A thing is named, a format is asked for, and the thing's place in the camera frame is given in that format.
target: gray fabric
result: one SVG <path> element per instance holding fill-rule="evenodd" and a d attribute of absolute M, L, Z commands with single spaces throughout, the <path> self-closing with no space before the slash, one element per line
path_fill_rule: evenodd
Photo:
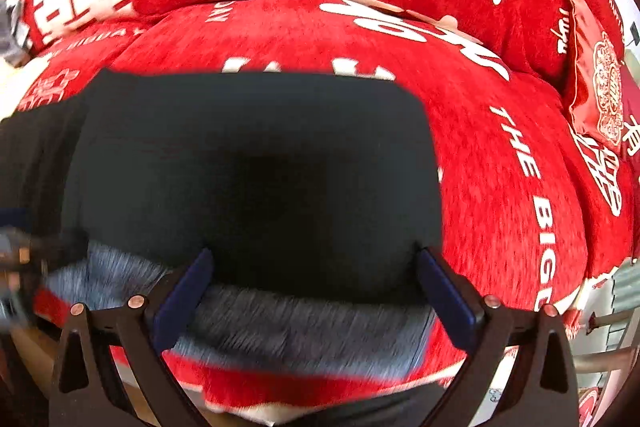
<path fill-rule="evenodd" d="M 12 66 L 28 61 L 33 44 L 22 20 L 23 9 L 24 0 L 0 0 L 0 57 Z"/>
<path fill-rule="evenodd" d="M 165 272 L 92 242 L 87 261 L 52 274 L 47 286 L 66 302 L 104 309 L 148 292 Z M 213 285 L 174 351 L 219 367 L 395 380 L 422 363 L 432 324 L 427 306 L 352 305 Z"/>

